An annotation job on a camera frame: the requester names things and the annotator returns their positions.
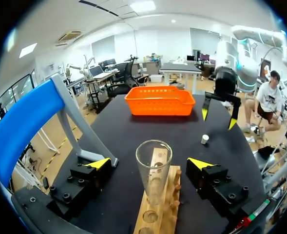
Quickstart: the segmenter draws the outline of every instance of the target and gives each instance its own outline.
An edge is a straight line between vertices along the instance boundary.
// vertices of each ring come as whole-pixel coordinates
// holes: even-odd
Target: white box
[[[163,75],[150,75],[151,82],[160,83],[162,82]]]

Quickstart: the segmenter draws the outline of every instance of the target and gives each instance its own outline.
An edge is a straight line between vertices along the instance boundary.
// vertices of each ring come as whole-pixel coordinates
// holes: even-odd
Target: man
[[[6,112],[5,110],[1,107],[1,103],[0,103],[0,119],[2,119],[5,116]]]
[[[258,91],[255,100],[246,100],[245,116],[246,126],[242,129],[243,132],[250,132],[250,116],[251,111],[255,112],[255,117],[263,117],[268,120],[269,125],[259,129],[260,136],[265,132],[276,131],[281,127],[278,120],[282,110],[282,94],[278,88],[280,75],[276,71],[270,73],[270,81],[263,83]]]

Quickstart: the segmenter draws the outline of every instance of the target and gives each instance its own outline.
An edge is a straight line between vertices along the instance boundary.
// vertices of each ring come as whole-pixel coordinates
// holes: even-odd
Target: wooden peg
[[[171,220],[172,220],[172,222],[177,222],[177,219],[178,219],[178,217],[177,217],[177,216],[174,216],[174,215],[172,215],[172,216],[171,216]]]
[[[178,184],[179,178],[181,177],[181,173],[182,173],[181,170],[177,170],[176,175],[174,176],[174,179],[173,179],[173,184],[174,185]]]
[[[176,209],[178,206],[180,205],[180,202],[179,201],[173,201],[171,204],[170,204],[170,207],[172,210]]]
[[[173,194],[172,194],[174,201],[177,201],[177,200],[178,200],[177,194],[178,194],[178,192],[179,192],[180,189],[181,189],[181,185],[180,185],[180,184],[177,184],[177,185],[174,187],[174,191],[173,191]]]

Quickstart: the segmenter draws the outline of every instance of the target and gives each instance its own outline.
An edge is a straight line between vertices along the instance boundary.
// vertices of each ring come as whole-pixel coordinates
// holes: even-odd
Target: ceiling light
[[[137,13],[144,11],[153,11],[156,9],[153,1],[141,1],[130,4],[130,7]]]
[[[29,45],[29,46],[23,48],[23,49],[21,50],[21,53],[20,53],[19,58],[22,58],[23,56],[25,56],[25,55],[27,55],[27,54],[33,52],[33,50],[35,49],[36,45],[37,45],[37,43],[34,43],[34,44],[32,44],[32,45]]]

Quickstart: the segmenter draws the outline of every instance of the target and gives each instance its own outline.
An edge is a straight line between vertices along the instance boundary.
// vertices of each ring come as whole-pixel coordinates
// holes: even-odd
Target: blue chair backrest
[[[0,182],[5,187],[26,145],[63,107],[53,81],[48,80],[22,97],[0,121]]]

